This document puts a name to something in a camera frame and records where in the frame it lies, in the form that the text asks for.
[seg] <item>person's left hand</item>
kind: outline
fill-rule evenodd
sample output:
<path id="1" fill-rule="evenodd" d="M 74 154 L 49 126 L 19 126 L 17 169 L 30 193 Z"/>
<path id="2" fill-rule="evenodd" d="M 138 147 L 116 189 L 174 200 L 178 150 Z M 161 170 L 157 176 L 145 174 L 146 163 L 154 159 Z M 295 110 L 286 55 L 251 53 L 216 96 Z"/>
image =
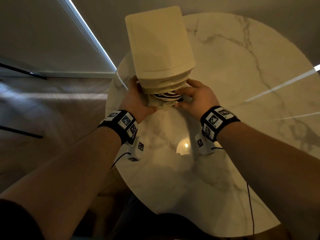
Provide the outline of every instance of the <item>person's left hand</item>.
<path id="1" fill-rule="evenodd" d="M 129 80 L 129 91 L 122 100 L 119 109 L 130 112 L 140 124 L 147 116 L 157 111 L 156 107 L 147 107 L 140 98 L 136 76 Z"/>

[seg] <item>black wristband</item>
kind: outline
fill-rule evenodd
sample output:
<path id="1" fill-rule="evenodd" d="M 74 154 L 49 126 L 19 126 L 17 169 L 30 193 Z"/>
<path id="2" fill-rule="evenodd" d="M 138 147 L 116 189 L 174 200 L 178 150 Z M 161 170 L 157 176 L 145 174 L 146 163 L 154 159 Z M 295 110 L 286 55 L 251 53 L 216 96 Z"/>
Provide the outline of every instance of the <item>black wristband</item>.
<path id="1" fill-rule="evenodd" d="M 122 145 L 126 142 L 132 145 L 138 131 L 136 119 L 131 113 L 125 110 L 112 112 L 100 122 L 98 128 L 101 126 L 113 129 L 119 135 Z"/>
<path id="2" fill-rule="evenodd" d="M 210 141 L 217 141 L 217 135 L 226 125 L 240 121 L 233 113 L 221 106 L 210 108 L 201 117 L 202 134 Z"/>

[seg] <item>human arm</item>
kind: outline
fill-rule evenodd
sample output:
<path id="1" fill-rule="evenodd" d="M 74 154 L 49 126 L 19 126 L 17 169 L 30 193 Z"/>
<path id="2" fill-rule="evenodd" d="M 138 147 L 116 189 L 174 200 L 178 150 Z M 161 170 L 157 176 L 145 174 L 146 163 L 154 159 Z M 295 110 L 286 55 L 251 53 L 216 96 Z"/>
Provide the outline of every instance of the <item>human arm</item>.
<path id="1" fill-rule="evenodd" d="M 177 90 L 192 97 L 180 102 L 196 119 L 219 102 L 199 81 Z M 295 236 L 317 239 L 320 232 L 320 161 L 242 122 L 225 126 L 217 141 L 255 193 Z"/>
<path id="2" fill-rule="evenodd" d="M 136 78 L 130 80 L 120 109 L 133 114 L 140 123 L 156 109 L 142 103 L 136 82 Z M 121 139 L 114 130 L 99 127 L 9 187 L 0 198 L 24 207 L 46 239 L 70 239 L 98 194 L 120 146 Z"/>

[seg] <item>marble tabletop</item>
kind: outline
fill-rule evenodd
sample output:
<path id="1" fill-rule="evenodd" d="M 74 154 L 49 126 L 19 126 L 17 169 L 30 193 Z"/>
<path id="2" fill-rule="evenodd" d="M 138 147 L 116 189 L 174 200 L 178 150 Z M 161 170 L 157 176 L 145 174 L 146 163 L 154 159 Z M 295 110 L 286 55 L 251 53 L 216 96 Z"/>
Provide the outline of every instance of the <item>marble tabletop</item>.
<path id="1" fill-rule="evenodd" d="M 277 31 L 242 16 L 183 18 L 196 62 L 190 78 L 212 88 L 220 104 L 243 122 L 319 158 L 320 79 L 302 52 Z M 123 83 L 133 75 L 129 52 L 112 80 L 106 115 L 118 109 L 127 92 Z M 158 110 L 139 126 L 144 158 L 123 158 L 118 171 L 157 214 L 180 214 L 217 237 L 251 235 L 246 182 L 225 151 L 200 155 L 194 140 L 200 130 L 200 123 L 181 110 Z M 117 158 L 126 151 L 123 145 Z M 255 233 L 278 225 L 252 189 L 250 195 Z"/>

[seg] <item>hand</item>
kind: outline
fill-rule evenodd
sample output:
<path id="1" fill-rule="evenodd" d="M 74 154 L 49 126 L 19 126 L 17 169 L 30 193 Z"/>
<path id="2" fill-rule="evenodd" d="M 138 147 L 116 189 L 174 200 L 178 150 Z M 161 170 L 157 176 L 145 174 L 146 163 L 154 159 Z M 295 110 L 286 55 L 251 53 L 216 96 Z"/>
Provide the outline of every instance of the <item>hand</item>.
<path id="1" fill-rule="evenodd" d="M 129 91 L 122 100 L 119 109 L 130 112 L 140 124 L 147 116 L 157 111 L 156 107 L 147 107 L 140 98 L 136 76 L 129 80 Z"/>
<path id="2" fill-rule="evenodd" d="M 191 103 L 179 102 L 175 104 L 176 108 L 185 109 L 194 118 L 200 121 L 202 115 L 213 106 L 220 106 L 219 101 L 213 91 L 197 80 L 188 79 L 187 84 L 191 87 L 185 87 L 176 90 L 176 94 L 188 95 L 192 98 Z"/>

